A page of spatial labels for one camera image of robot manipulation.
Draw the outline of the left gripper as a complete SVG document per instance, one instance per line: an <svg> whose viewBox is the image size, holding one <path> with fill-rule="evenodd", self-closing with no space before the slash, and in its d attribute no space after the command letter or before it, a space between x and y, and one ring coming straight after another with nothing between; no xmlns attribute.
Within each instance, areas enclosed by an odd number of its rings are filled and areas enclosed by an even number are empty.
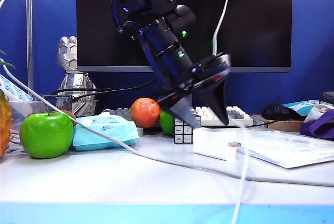
<svg viewBox="0 0 334 224"><path fill-rule="evenodd" d="M200 124L191 112L187 98L194 89L199 88L201 100L224 125L228 125L224 85L229 72L230 55L219 53L205 57L176 76L165 73L161 76L165 89L157 97L158 104L172 105L170 113L173 116L192 128L199 128Z"/></svg>

